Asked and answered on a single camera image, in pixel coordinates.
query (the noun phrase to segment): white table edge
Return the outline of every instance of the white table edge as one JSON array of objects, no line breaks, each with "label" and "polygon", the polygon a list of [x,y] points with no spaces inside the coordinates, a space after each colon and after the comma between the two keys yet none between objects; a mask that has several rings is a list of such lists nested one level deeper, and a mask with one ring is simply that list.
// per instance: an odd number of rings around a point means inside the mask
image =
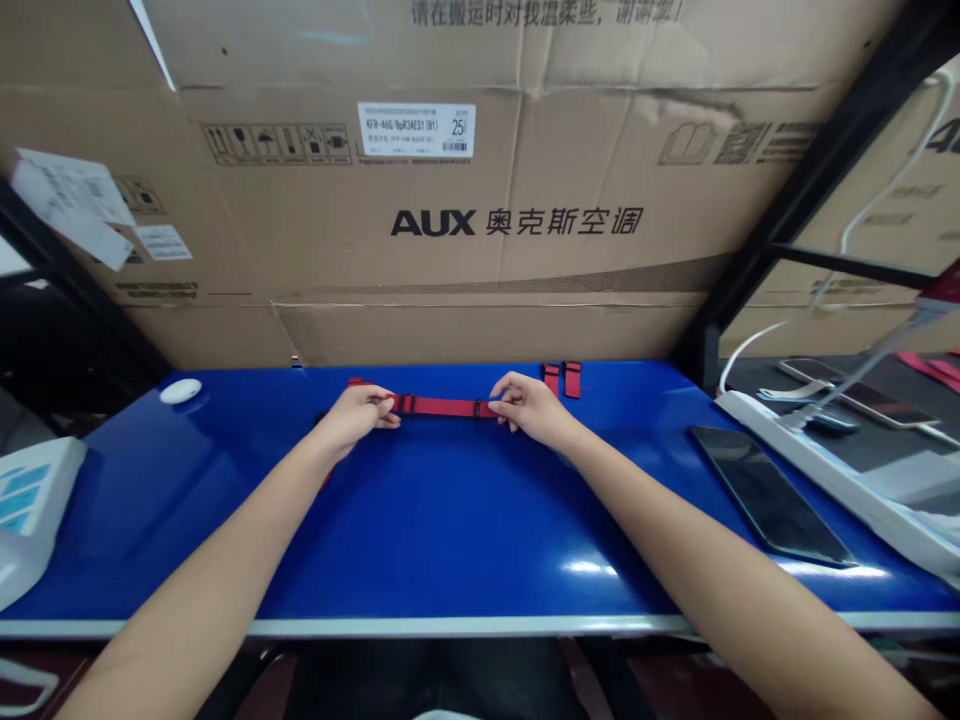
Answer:
[{"label": "white table edge", "polygon": [[[860,632],[960,629],[960,612],[839,613]],[[124,620],[0,620],[0,638],[109,638]],[[532,617],[323,618],[254,620],[252,637],[403,638],[692,633],[682,615],[554,615]]]}]

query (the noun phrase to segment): shipping icons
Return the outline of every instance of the shipping icons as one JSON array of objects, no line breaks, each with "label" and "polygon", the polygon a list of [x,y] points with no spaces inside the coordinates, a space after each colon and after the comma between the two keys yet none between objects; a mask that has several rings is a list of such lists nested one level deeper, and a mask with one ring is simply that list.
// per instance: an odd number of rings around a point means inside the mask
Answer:
[{"label": "shipping icons", "polygon": [[347,128],[342,123],[283,125],[201,125],[218,165],[351,165]]},{"label": "shipping icons", "polygon": [[166,215],[163,203],[150,185],[150,181],[142,175],[115,175],[113,182],[120,191],[120,196],[132,213],[141,215]]},{"label": "shipping icons", "polygon": [[711,123],[684,123],[667,136],[657,164],[702,165],[716,137]]}]

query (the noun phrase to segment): cardboard box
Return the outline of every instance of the cardboard box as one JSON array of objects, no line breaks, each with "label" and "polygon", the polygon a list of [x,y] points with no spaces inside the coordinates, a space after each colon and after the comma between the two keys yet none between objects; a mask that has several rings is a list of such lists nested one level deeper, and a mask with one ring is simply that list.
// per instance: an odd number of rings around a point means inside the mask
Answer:
[{"label": "cardboard box", "polygon": [[[797,239],[797,246],[839,252],[846,225],[903,167],[934,117],[943,97],[940,85],[925,85],[877,138]],[[916,164],[867,213],[850,235],[848,254],[939,274],[960,255],[960,94]],[[781,262],[750,305],[805,306],[827,271]],[[826,303],[898,305],[916,292],[838,275]]]},{"label": "cardboard box", "polygon": [[[798,307],[746,307],[720,339],[720,357],[730,357],[748,337],[788,320],[751,343],[741,357],[855,355],[907,320],[910,305],[854,306],[838,312],[810,313]],[[900,350],[944,352],[960,344],[960,314],[921,328]]]},{"label": "cardboard box", "polygon": [[[7,4],[69,52],[5,64],[0,148],[146,181],[192,259],[75,253],[185,368],[659,356],[901,4],[151,0],[176,92],[123,3]],[[472,152],[368,154],[361,103]]]}]

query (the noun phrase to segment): smartphone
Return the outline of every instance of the smartphone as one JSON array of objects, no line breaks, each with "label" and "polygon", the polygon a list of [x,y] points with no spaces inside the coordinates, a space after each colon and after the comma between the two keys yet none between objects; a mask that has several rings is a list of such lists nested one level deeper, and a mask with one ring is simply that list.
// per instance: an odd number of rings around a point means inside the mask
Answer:
[{"label": "smartphone", "polygon": [[857,564],[847,546],[749,435],[699,426],[691,427],[690,434],[764,546],[834,567]]},{"label": "smartphone", "polygon": [[[783,360],[777,365],[783,372],[797,380],[825,382],[839,385],[844,380],[843,373],[812,358],[797,360]],[[856,408],[864,415],[869,415],[880,422],[897,429],[916,427],[917,425],[933,425],[940,422],[939,418],[929,415],[912,405],[895,400],[874,390],[869,385],[855,383],[847,388],[840,401]]]}]

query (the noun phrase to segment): blue tabletop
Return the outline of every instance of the blue tabletop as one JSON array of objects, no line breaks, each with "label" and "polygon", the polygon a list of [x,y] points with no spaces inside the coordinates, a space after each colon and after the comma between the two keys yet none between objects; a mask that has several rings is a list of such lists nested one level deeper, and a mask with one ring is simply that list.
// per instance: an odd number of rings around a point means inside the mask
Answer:
[{"label": "blue tabletop", "polygon": [[[460,365],[174,374],[86,438],[50,566],[0,635],[109,635],[249,495],[350,377],[397,393],[486,397],[507,370]],[[660,362],[584,365],[570,411],[669,488],[755,539],[686,435],[735,428]],[[861,563],[776,558],[863,628],[957,627],[960,600],[776,458]],[[495,422],[413,417],[336,469],[284,557],[253,632],[503,634],[683,629],[676,606],[579,475]]]}]

